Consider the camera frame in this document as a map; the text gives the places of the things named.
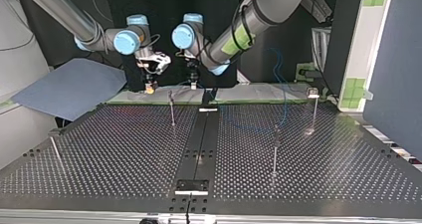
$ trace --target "black cable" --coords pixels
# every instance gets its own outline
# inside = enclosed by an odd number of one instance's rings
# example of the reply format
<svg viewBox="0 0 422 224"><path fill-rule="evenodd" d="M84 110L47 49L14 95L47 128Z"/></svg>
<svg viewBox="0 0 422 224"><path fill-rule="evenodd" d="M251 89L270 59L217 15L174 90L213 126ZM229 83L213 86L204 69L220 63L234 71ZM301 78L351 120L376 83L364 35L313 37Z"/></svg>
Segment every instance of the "black cable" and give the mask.
<svg viewBox="0 0 422 224"><path fill-rule="evenodd" d="M156 42L158 42L158 40L160 38L161 38L161 35L154 34L154 35L151 36L151 41L148 44L146 44L146 45L140 46L140 48L150 47L150 46L154 45Z"/></svg>
<svg viewBox="0 0 422 224"><path fill-rule="evenodd" d="M28 31L30 31L31 32L31 37L28 39L28 41L27 42L25 42L25 43L23 43L23 44L21 44L21 45L18 45L18 46L15 46L15 47L11 47L11 48L3 48L3 49L0 49L0 52L7 52L7 51L12 51L12 50L16 50L16 49L19 49L19 48L23 48L23 47L25 47L25 46L27 46L27 45L29 45L33 40L34 40L34 38L35 38L35 35L34 35L34 32L31 30L31 28L25 23L25 21L21 18L21 16L19 15L19 13L15 10L15 8L12 6L12 4L10 4L9 3L9 1L7 1L7 0L3 0L2 2L4 2L5 3L5 5L6 5L6 7L8 7L7 9L10 9L15 15L16 15L16 18L19 20L19 22L21 22L22 23L22 25L24 26L24 27L26 27L27 29L28 29Z"/></svg>
<svg viewBox="0 0 422 224"><path fill-rule="evenodd" d="M190 224L190 220L189 220L189 208L190 208L190 201L192 199L192 194L190 194L189 196L189 202L187 203L187 208L186 208L186 224Z"/></svg>
<svg viewBox="0 0 422 224"><path fill-rule="evenodd" d="M245 32L246 32L246 34L248 35L248 38L249 38L248 45L251 47L251 46L254 45L254 39L252 38L251 30L249 30L248 23L246 22L246 18L245 18L245 9L246 8L248 8L248 6L242 6L240 17L242 19L243 28L245 29Z"/></svg>
<svg viewBox="0 0 422 224"><path fill-rule="evenodd" d="M242 47L242 46L240 46L239 42L237 41L237 38L236 38L236 33L235 33L235 25L234 25L234 23L236 22L237 16L239 15L239 8L240 8L240 6L242 5L242 3L243 3L243 2L245 2L245 0L241 0L241 1L240 1L240 3L238 4L238 6L236 7L235 13L233 14L233 18L232 18L232 23L231 23L231 32L232 32L232 39L233 39L233 42L235 43L236 47L237 47L237 48L238 48L238 49L239 49L242 53L244 53L244 52L248 51L248 49L243 49L243 47ZM247 35L248 35L249 39L250 39L250 43L252 43L252 36L251 36L250 31L249 31L248 24L246 23L245 14L244 14L244 13L242 13L242 14L241 14L241 16L243 16L243 17L242 17L242 25L243 25L243 27L245 28L245 31L246 31L246 33L247 33Z"/></svg>
<svg viewBox="0 0 422 224"><path fill-rule="evenodd" d="M311 15L312 16L313 16L313 13L314 13L315 4L316 4L316 0L313 0L313 5L311 6ZM323 75L322 68L319 65L319 61L318 61L318 58L317 58L317 51L316 51L316 48L314 46L314 41L311 41L311 48L312 48L313 54L316 58L316 65L319 68L319 72L320 72L320 75L322 76L323 82L325 83L326 88L332 93L332 96L334 97L335 101L338 104L338 98L335 96L335 93L332 91L331 87L328 85L328 82L326 81L325 76Z"/></svg>
<svg viewBox="0 0 422 224"><path fill-rule="evenodd" d="M19 45L19 46L16 46L16 47L0 49L0 52L6 52L6 51L11 51L11 50L16 50L16 49L19 49L19 48L23 48L23 47L29 45L32 42L32 40L34 40L34 38L35 38L35 36L34 36L34 34L32 34L31 35L31 38L26 43L24 43L22 45Z"/></svg>

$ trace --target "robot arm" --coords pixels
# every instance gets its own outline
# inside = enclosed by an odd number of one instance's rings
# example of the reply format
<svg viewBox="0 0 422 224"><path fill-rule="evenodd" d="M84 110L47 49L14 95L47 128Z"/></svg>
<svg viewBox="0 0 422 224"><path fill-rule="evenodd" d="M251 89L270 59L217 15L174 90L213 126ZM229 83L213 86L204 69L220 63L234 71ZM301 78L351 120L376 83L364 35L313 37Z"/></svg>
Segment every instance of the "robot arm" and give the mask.
<svg viewBox="0 0 422 224"><path fill-rule="evenodd" d="M174 29L174 45L184 50L187 58L198 59L214 75L221 75L230 59L253 45L256 36L271 26L287 20L302 0L252 0L240 6L241 15L211 44L202 33L202 16L186 14L183 23Z"/></svg>
<svg viewBox="0 0 422 224"><path fill-rule="evenodd" d="M88 13L79 9L71 0L34 0L62 26L75 36L77 46L86 51L118 51L124 55L134 54L138 66L149 68L148 87L155 85L155 76L160 75L171 60L152 49L149 24L146 16L138 14L127 17L127 27L107 29Z"/></svg>

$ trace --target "perforated table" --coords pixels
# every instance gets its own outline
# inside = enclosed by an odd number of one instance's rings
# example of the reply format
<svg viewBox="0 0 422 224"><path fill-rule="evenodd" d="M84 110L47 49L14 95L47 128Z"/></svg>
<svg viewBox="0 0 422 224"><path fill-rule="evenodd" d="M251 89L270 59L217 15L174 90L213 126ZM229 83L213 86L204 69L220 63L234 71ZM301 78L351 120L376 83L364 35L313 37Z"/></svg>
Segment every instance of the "perforated table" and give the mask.
<svg viewBox="0 0 422 224"><path fill-rule="evenodd" d="M26 209L422 219L422 173L334 106L315 121L314 104L218 110L175 107L176 126L169 106L87 114L0 171L0 220ZM208 195L175 195L180 179L207 180Z"/></svg>

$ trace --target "dark background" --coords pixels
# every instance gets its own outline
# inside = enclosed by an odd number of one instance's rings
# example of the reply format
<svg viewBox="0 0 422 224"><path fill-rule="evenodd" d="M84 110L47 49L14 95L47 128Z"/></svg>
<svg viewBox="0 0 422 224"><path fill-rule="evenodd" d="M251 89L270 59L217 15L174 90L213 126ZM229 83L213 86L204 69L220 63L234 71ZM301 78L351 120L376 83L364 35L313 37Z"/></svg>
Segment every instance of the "dark background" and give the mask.
<svg viewBox="0 0 422 224"><path fill-rule="evenodd" d="M161 86L175 85L187 80L185 61L175 58L177 49L171 42L172 30L182 22L187 12L201 13L204 16L204 33L215 41L230 25L234 10L240 0L97 0L99 8L112 22L104 19L94 8L92 0L73 0L80 8L89 12L104 28L125 27L125 17L141 13L148 17L151 34L160 34L161 39L154 45L155 51L169 55L172 63L158 78ZM332 10L336 0L325 0ZM143 90L140 70L133 56L118 53L92 53L76 48L73 36L46 14L32 1L24 1L30 25L34 29L41 49L50 66L60 66L73 57L88 57L105 64L122 67L133 91ZM282 25L270 28L257 37L256 45L242 55L237 63L220 77L211 75L201 68L201 84L206 87L233 87L236 84L236 67L252 82L275 82L272 68L276 55L267 51L276 48L282 51L284 63L282 75L288 82L295 79L296 64L313 60L311 39L312 27L330 26L319 24L305 8L299 6L295 13Z"/></svg>

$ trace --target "cable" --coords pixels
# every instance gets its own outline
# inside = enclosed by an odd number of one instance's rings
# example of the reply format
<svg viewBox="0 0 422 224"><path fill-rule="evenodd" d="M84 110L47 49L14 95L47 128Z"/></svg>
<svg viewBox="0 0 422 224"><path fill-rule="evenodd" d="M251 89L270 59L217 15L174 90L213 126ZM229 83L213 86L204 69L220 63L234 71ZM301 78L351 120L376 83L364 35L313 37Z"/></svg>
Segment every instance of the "cable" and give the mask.
<svg viewBox="0 0 422 224"><path fill-rule="evenodd" d="M313 5L311 7L311 15L314 13L315 4L316 4L316 0L313 0ZM332 93L332 96L334 97L335 101L339 104L338 98L335 96L335 94L332 91L331 87L328 85L328 82L326 81L325 76L323 75L322 68L319 65L319 61L318 61L318 58L317 58L317 51L316 51L316 48L314 46L314 41L311 41L311 48L313 50L314 56L316 57L316 65L319 68L319 72L320 72L320 75L322 76L323 82L325 83L325 85L328 88L328 90Z"/></svg>
<svg viewBox="0 0 422 224"><path fill-rule="evenodd" d="M236 45L236 47L240 50L240 51L242 51L242 53L244 53L244 52L246 52L246 51L248 51L248 49L243 49L243 47L242 46L240 46L240 44L239 44L239 42L237 41L237 38L236 38L236 33L235 33L235 25L234 25L234 23L236 22L236 19L237 19L237 16L239 15L239 8L240 8L240 6L242 6L242 4L245 2L245 0L241 0L240 1L240 3L238 4L238 6L236 7L236 10L235 10L235 13L233 14L233 18L232 18L232 23L231 23L231 32L232 32L232 39L233 39L233 42L235 43L235 45ZM246 33L247 33L247 35L248 35L248 38L249 38L249 43L250 44L253 44L253 39L252 39L252 35L251 35L251 33L250 33L250 31L249 31L249 27L248 27L248 24L246 23L246 19L245 19L245 13L244 13L244 9L245 9L245 7L247 7L247 6L242 6L242 12L241 12L241 17L242 17L242 25L243 25L243 27L244 27L244 29L245 29L245 31L246 31Z"/></svg>
<svg viewBox="0 0 422 224"><path fill-rule="evenodd" d="M158 40L161 38L161 35L159 34L154 34L151 36L151 42L149 42L148 44L144 45L144 46L140 46L140 48L146 48L146 47L150 47L152 45L154 45L156 42L158 42Z"/></svg>
<svg viewBox="0 0 422 224"><path fill-rule="evenodd" d="M97 10L97 12L104 18L104 19L106 19L106 20L108 20L108 21L110 21L110 22L112 22L112 19L111 18L108 18L100 9L99 9L99 7L97 6L97 2L96 2L96 0L93 0L93 4L94 4L94 7L96 8L96 10Z"/></svg>
<svg viewBox="0 0 422 224"><path fill-rule="evenodd" d="M26 29L28 29L29 32L31 32L31 37L28 39L27 42L15 46L15 47L11 47L11 48L3 48L0 49L0 52L6 52L6 51L11 51L11 50L16 50L19 48L23 48L27 45L29 45L35 38L34 33L32 32L32 30L29 28L29 26L25 23L24 19L21 18L21 16L19 15L19 13L15 10L15 8L12 6L12 4L7 1L7 0L2 0L3 3L5 4L5 6L7 7L8 10L10 10L10 12L12 12L12 15L18 20L19 23L21 23Z"/></svg>

